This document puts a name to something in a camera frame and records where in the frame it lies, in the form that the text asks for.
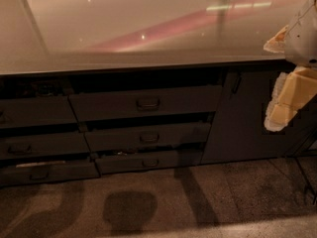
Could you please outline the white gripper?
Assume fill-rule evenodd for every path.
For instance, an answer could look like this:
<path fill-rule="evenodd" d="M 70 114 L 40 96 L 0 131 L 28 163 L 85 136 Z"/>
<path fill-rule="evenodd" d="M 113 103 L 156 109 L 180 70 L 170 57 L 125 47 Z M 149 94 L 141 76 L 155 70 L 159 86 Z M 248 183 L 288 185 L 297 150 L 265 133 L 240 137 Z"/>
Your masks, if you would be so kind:
<path fill-rule="evenodd" d="M 284 53 L 286 60 L 302 65 L 282 72 L 275 82 L 264 127 L 279 132 L 317 94 L 317 0 L 307 0 L 289 25 L 264 44 L 264 50 Z"/>

